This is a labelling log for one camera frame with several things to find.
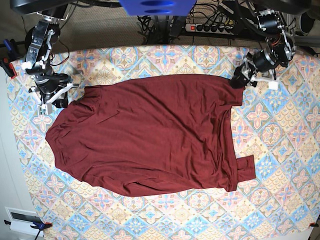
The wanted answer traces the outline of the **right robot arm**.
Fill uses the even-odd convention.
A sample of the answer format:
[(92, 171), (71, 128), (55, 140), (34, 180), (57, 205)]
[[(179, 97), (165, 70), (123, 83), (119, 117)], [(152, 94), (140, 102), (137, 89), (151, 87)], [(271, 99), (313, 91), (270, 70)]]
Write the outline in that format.
[(26, 36), (26, 55), (22, 70), (35, 82), (28, 92), (38, 101), (38, 110), (48, 115), (52, 106), (62, 109), (69, 104), (68, 91), (73, 87), (71, 77), (65, 73), (55, 73), (50, 55), (53, 45), (61, 35), (60, 21), (65, 21), (67, 5), (44, 10), (42, 19)]

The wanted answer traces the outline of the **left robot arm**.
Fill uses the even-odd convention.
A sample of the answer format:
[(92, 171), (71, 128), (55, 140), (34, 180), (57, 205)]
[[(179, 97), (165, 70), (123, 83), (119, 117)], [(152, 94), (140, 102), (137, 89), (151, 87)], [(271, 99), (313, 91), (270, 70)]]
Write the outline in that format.
[(243, 15), (240, 5), (236, 7), (240, 20), (249, 30), (265, 38), (266, 47), (254, 54), (247, 53), (241, 65), (235, 69), (229, 84), (234, 89), (241, 89), (246, 86), (256, 87), (258, 82), (267, 82), (269, 89), (277, 90), (279, 81), (276, 68), (288, 67), (297, 50), (291, 29), (279, 11), (260, 11), (256, 16), (255, 27)]

